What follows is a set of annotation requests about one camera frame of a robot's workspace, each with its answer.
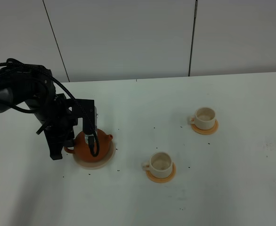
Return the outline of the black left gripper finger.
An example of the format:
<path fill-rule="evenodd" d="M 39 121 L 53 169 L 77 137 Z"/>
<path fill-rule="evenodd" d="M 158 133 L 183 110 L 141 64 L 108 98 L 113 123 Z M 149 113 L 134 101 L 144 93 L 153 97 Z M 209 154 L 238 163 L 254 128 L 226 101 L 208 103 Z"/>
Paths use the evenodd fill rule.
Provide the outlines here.
<path fill-rule="evenodd" d="M 62 159 L 62 149 L 64 138 L 62 136 L 46 134 L 46 140 L 49 146 L 50 157 L 52 160 Z"/>

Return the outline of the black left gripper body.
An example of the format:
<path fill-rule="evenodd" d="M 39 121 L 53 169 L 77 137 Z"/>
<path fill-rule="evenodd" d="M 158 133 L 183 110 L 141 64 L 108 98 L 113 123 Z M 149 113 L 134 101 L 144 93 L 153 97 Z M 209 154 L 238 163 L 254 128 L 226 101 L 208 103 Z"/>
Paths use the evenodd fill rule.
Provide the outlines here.
<path fill-rule="evenodd" d="M 73 147 L 75 138 L 73 127 L 78 124 L 78 120 L 69 109 L 72 104 L 64 94 L 55 94 L 54 99 L 36 113 L 36 118 L 41 123 L 36 134 L 44 132 L 52 144 Z"/>

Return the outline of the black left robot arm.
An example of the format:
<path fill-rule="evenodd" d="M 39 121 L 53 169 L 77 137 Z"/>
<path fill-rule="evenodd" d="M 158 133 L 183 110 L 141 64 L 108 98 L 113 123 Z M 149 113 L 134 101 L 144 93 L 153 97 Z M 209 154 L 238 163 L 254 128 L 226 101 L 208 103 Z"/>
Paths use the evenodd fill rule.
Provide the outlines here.
<path fill-rule="evenodd" d="M 63 146 L 74 138 L 68 99 L 57 94 L 51 70 L 41 65 L 6 66 L 0 69 L 0 113 L 12 108 L 34 114 L 44 133 L 50 157 L 62 159 Z"/>

